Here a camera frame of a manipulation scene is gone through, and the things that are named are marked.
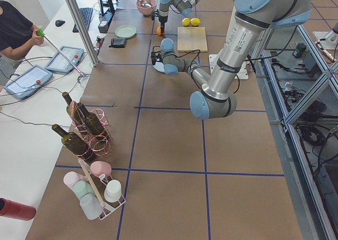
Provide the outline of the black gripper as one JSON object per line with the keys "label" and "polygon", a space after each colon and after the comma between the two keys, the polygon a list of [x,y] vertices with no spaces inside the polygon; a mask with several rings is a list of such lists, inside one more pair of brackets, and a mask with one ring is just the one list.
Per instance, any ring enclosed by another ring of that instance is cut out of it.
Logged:
{"label": "black gripper", "polygon": [[161,52],[152,51],[151,52],[151,63],[152,65],[155,65],[157,62],[162,62]]}
{"label": "black gripper", "polygon": [[165,33],[165,24],[166,24],[166,22],[168,20],[168,16],[161,16],[160,15],[158,17],[158,20],[160,22],[160,32],[159,32],[159,34],[160,35],[164,35],[164,33]]}

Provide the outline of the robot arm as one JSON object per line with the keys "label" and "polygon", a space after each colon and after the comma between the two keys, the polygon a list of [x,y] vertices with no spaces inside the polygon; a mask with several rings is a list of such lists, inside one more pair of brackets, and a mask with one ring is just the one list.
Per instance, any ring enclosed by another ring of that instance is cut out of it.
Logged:
{"label": "robot arm", "polygon": [[212,74],[206,73],[197,61],[178,57],[171,39],[163,39],[160,50],[152,52],[152,63],[163,63],[168,76],[178,72],[190,75],[199,87],[190,97],[190,110],[196,118],[226,117],[237,106],[229,87],[258,35],[266,29],[303,24],[310,12],[311,0],[234,0],[226,41]]}
{"label": "robot arm", "polygon": [[188,17],[192,8],[200,0],[160,0],[159,8],[152,12],[152,20],[158,17],[160,22],[160,35],[164,34],[165,23],[168,20],[168,13],[171,6],[174,6],[184,17]]}

